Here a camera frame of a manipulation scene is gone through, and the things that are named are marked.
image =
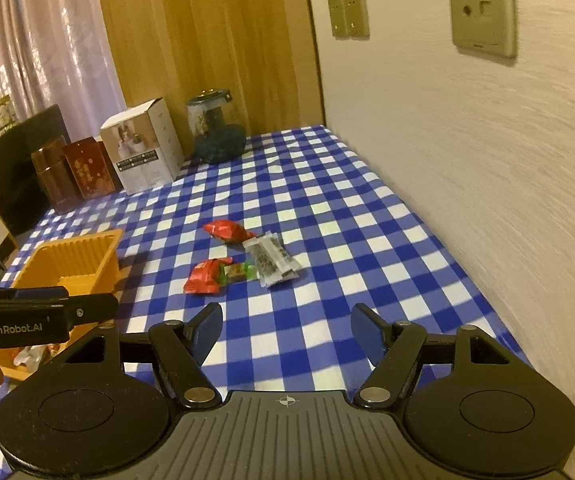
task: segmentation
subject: small glass jar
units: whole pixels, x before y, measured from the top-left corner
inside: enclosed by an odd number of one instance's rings
[[[9,95],[0,98],[0,134],[18,124],[14,103]]]
[[[219,164],[243,154],[245,129],[227,122],[235,116],[232,94],[225,88],[205,90],[188,101],[188,124],[201,160]]]

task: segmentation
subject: crosshair mark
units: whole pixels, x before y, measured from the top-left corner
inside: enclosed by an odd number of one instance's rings
[[[280,402],[281,404],[283,404],[283,406],[287,408],[289,406],[292,406],[292,404],[294,404],[295,402],[298,402],[298,400],[296,400],[294,397],[286,395],[285,397],[281,397],[279,400],[277,400],[277,402]]]

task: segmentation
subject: red candy wrapper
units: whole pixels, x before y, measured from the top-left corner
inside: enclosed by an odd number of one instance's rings
[[[220,238],[226,244],[240,244],[256,235],[246,231],[243,226],[231,220],[215,220],[203,226],[213,237]]]
[[[231,265],[232,258],[206,260],[197,264],[183,286],[185,294],[216,294],[221,289],[219,275],[223,264]]]

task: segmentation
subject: white box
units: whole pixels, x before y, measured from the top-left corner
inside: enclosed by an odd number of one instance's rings
[[[183,150],[163,98],[110,117],[101,139],[128,194],[170,184],[181,173]]]

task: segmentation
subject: wooden door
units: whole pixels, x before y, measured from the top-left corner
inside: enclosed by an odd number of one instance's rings
[[[165,97],[184,151],[186,101],[229,88],[248,135],[323,123],[308,0],[101,0],[128,106]]]

